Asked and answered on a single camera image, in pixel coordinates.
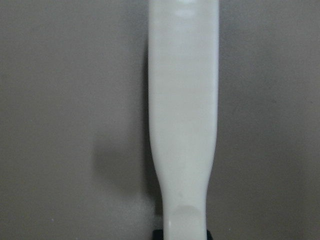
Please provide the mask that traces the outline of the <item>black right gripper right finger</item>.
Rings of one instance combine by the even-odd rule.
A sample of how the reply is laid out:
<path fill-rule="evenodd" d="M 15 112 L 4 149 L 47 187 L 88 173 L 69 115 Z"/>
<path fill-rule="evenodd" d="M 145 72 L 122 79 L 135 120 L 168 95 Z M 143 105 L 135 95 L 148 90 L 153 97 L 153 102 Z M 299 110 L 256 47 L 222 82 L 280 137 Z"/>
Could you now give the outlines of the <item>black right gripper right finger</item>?
<path fill-rule="evenodd" d="M 212 234 L 209 230 L 206 231 L 207 240 L 213 240 Z"/>

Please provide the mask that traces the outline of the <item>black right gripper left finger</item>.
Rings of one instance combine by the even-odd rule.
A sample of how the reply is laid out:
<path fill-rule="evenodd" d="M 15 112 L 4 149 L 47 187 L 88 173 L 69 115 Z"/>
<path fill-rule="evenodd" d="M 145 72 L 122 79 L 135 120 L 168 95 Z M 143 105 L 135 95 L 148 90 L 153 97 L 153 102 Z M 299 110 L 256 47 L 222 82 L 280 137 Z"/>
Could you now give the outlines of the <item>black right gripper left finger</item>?
<path fill-rule="evenodd" d="M 152 231 L 152 240 L 164 240 L 163 229 L 155 229 Z"/>

